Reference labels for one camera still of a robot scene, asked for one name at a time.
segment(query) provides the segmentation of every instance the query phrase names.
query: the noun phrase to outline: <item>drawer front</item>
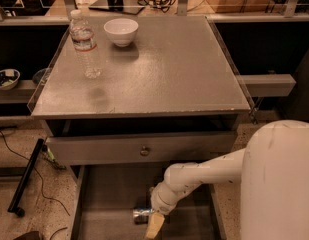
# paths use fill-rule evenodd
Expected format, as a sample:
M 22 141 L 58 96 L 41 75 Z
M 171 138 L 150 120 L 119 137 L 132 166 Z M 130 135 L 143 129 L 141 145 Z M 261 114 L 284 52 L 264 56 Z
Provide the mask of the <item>drawer front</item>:
M 60 163 L 88 165 L 208 160 L 211 153 L 230 152 L 235 139 L 228 131 L 55 137 L 47 145 Z

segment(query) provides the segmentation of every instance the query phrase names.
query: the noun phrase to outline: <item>black monitor stand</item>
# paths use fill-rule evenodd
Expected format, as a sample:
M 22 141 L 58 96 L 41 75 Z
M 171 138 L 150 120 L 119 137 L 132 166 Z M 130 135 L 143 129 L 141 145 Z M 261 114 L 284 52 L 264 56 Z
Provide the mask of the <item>black monitor stand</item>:
M 144 6 L 140 5 L 138 0 L 97 0 L 88 8 L 137 15 Z

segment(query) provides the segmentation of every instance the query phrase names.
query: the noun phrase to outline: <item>metal table surface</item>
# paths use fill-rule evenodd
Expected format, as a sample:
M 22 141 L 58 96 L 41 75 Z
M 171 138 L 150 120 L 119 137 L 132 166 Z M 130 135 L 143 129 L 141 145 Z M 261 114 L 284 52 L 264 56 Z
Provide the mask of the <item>metal table surface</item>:
M 36 119 L 208 115 L 250 109 L 204 16 L 134 17 L 137 37 L 118 48 L 106 37 L 113 17 L 89 17 L 103 72 L 85 78 L 66 40 L 32 116 Z

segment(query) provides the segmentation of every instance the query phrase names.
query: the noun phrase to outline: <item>bowl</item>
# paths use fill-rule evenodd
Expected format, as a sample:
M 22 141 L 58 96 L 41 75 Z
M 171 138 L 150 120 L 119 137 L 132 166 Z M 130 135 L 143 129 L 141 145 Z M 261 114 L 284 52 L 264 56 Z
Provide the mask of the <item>bowl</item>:
M 118 18 L 105 23 L 108 39 L 119 47 L 129 46 L 135 39 L 138 23 L 127 18 Z
M 0 90 L 13 89 L 20 78 L 20 72 L 16 69 L 4 69 L 0 71 Z

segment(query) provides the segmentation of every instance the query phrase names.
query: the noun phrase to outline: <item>black bar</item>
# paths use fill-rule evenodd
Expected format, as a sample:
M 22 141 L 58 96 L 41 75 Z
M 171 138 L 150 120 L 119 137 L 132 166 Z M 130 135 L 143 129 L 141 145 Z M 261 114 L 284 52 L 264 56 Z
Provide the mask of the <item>black bar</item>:
M 36 162 L 36 159 L 41 151 L 41 148 L 44 144 L 44 140 L 43 139 L 38 139 L 37 142 L 36 142 L 36 145 L 35 145 L 35 148 L 33 150 L 33 153 L 31 155 L 31 158 L 30 160 L 28 161 L 28 164 L 27 164 L 27 167 L 26 167 L 26 170 L 25 170 L 25 173 L 23 174 L 19 184 L 18 184 L 18 187 L 15 191 L 15 194 L 13 196 L 13 199 L 11 201 L 11 204 L 10 204 L 10 207 L 8 208 L 8 212 L 12 212 L 12 213 L 15 213 L 17 216 L 19 217 L 23 217 L 24 216 L 24 210 L 20 207 L 18 207 L 18 204 L 22 198 L 22 195 L 23 195 L 23 192 L 24 192 L 24 189 L 26 187 L 26 184 L 28 182 L 28 179 L 31 175 L 31 172 L 34 168 L 34 165 L 35 165 L 35 162 Z

